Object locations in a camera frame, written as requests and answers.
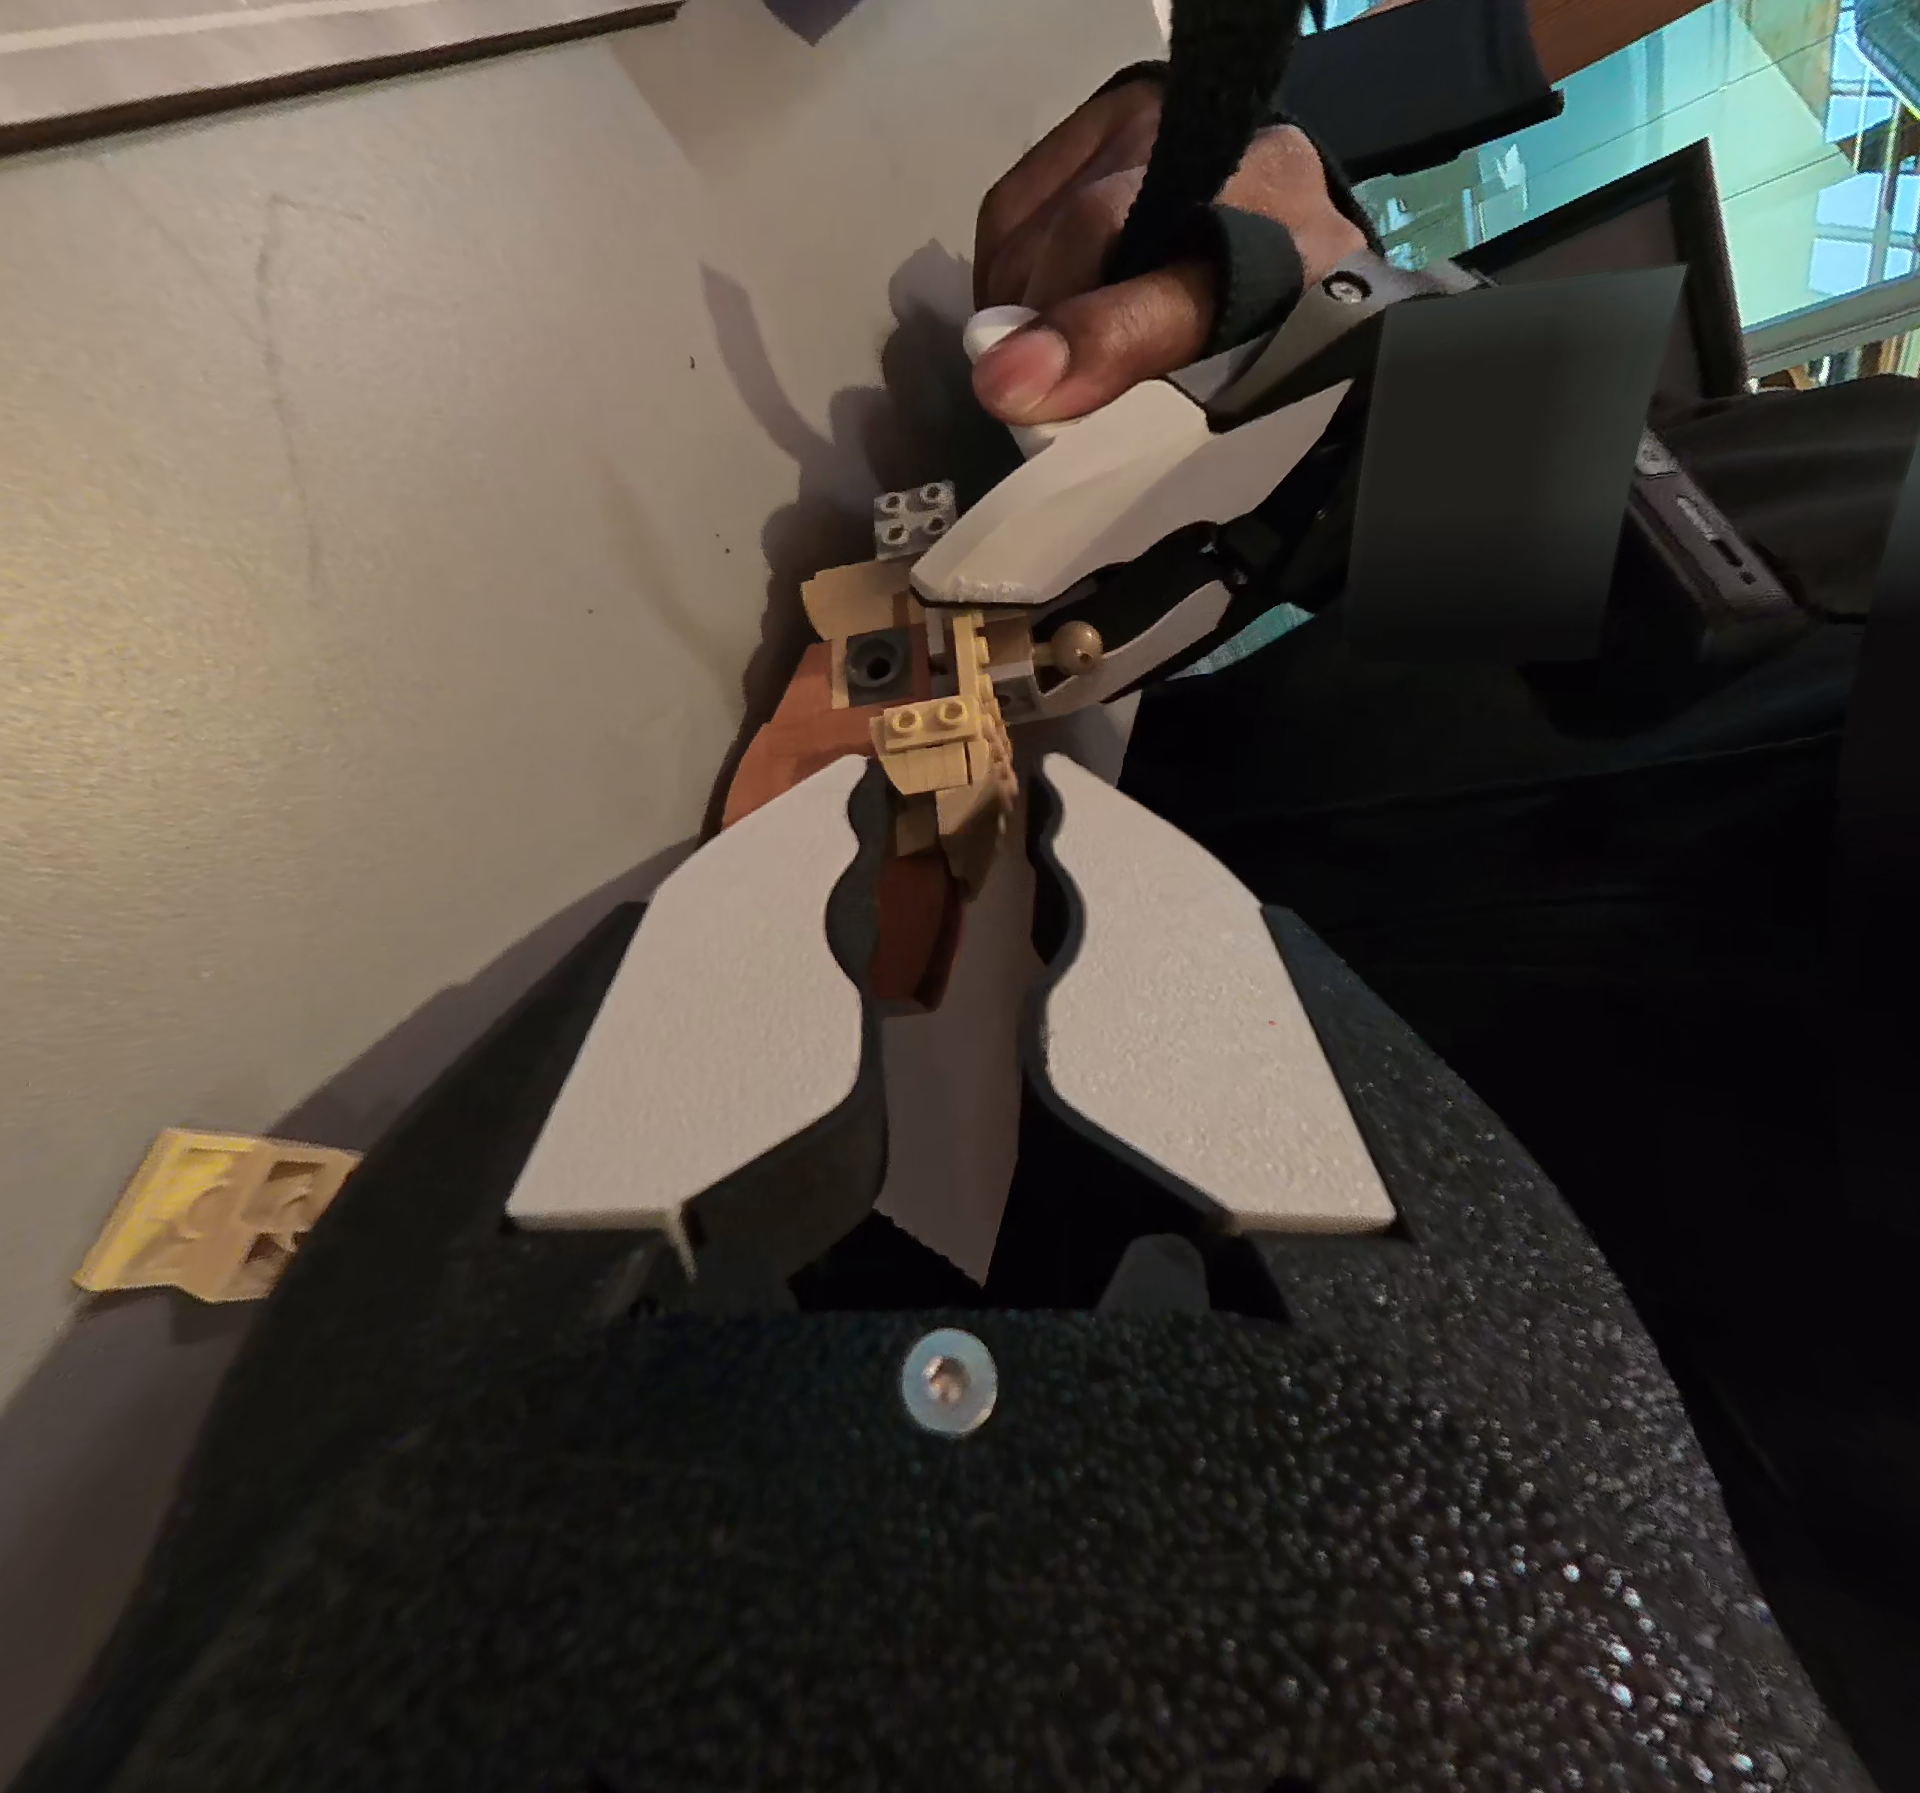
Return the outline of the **person's right hand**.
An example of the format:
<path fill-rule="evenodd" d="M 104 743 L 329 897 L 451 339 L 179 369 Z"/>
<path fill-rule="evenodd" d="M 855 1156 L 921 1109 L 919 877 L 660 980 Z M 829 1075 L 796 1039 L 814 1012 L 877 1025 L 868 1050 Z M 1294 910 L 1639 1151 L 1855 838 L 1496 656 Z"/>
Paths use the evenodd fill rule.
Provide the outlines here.
<path fill-rule="evenodd" d="M 1105 81 L 987 194 L 972 247 L 975 310 L 1028 319 L 972 365 L 987 414 L 1019 429 L 1071 422 L 1199 361 L 1227 293 L 1220 230 L 1194 256 L 1122 278 L 1112 270 L 1158 140 L 1166 66 Z"/>

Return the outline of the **black framed board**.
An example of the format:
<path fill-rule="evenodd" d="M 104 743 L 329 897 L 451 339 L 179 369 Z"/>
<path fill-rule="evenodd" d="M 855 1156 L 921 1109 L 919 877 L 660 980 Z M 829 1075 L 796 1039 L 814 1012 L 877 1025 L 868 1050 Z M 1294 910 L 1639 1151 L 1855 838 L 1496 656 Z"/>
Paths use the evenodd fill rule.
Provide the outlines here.
<path fill-rule="evenodd" d="M 1653 422 L 1747 389 L 1732 266 L 1706 140 L 1469 247 L 1456 261 L 1502 284 L 1681 268 L 1682 288 L 1653 380 Z"/>

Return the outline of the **dark fabric chair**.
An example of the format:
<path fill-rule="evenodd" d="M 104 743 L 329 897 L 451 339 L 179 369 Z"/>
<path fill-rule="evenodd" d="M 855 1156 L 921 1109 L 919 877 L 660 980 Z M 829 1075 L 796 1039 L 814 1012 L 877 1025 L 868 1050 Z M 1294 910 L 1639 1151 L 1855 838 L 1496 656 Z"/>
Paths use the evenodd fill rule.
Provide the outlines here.
<path fill-rule="evenodd" d="M 1270 103 L 1364 185 L 1428 170 L 1563 111 L 1529 0 L 1419 0 L 1304 37 Z"/>

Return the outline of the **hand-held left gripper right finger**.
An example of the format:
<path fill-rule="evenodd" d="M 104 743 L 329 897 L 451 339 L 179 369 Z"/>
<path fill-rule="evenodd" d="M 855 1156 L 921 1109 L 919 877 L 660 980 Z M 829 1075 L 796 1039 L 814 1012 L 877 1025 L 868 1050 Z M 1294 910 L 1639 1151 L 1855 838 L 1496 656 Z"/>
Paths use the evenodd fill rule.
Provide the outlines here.
<path fill-rule="evenodd" d="M 1235 1235 L 1379 1235 L 1396 1209 L 1259 899 L 1134 797 L 1050 752 L 1039 1096 Z"/>

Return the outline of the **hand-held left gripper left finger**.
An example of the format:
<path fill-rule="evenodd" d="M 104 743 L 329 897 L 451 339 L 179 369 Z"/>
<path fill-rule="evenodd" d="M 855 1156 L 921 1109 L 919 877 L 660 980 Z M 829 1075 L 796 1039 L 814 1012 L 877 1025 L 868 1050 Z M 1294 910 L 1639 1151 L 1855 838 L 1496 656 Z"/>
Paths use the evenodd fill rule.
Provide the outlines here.
<path fill-rule="evenodd" d="M 827 907 L 870 776 L 834 761 L 657 889 L 508 1194 L 518 1230 L 716 1237 L 721 1186 L 853 1094 L 862 996 Z"/>

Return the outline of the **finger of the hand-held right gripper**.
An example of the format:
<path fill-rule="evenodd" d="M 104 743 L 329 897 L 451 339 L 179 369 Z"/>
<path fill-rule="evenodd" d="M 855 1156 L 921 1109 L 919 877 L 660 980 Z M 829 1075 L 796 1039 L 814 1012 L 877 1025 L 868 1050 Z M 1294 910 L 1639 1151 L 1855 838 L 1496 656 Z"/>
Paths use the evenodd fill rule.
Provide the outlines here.
<path fill-rule="evenodd" d="M 1253 512 L 1332 423 L 1349 389 L 1211 429 L 1167 380 L 1129 389 L 1024 459 L 915 566 L 925 605 L 1039 606 L 1194 523 Z"/>
<path fill-rule="evenodd" d="M 1222 634 L 1232 592 L 1222 581 L 1191 591 L 1129 641 L 1105 641 L 1090 672 L 1044 690 L 1044 708 L 1087 708 L 1126 695 L 1164 666 L 1196 654 Z"/>

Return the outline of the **person's dark clothing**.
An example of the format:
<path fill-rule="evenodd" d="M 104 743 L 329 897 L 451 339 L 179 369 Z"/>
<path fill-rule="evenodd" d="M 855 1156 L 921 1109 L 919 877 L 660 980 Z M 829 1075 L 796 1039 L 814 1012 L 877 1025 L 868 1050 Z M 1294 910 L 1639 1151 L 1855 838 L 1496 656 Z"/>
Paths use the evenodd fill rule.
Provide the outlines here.
<path fill-rule="evenodd" d="M 1734 672 L 1357 659 L 1139 708 L 1122 786 L 1298 914 L 1591 1227 L 1764 1591 L 1915 1789 L 1915 380 L 1661 436 L 1806 614 Z"/>

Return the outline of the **tan and brown brick model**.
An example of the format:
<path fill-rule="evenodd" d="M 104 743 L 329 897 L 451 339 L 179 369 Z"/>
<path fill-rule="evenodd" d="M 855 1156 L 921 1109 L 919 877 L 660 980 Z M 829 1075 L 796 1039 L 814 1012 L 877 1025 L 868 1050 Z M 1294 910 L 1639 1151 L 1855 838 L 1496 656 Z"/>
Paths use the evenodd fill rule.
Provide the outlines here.
<path fill-rule="evenodd" d="M 1039 719 L 1048 681 L 1093 673 L 1105 656 L 1085 619 L 1036 640 L 1024 608 L 925 605 L 913 566 L 957 512 L 948 480 L 886 491 L 874 557 L 801 586 L 814 641 L 738 761 L 718 821 L 731 827 L 844 756 L 877 761 L 891 830 L 870 985 L 904 1012 L 942 1003 L 966 906 L 1006 843 L 1021 792 L 1011 730 Z"/>

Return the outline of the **small tan brick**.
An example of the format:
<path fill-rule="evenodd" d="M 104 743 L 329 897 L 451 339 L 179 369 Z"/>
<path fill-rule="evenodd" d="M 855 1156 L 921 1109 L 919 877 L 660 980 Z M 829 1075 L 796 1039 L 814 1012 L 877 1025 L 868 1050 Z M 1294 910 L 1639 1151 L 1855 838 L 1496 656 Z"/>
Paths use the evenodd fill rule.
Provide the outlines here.
<path fill-rule="evenodd" d="M 361 1157 L 262 1137 L 156 1134 L 75 1272 L 88 1295 L 167 1288 L 262 1301 Z"/>

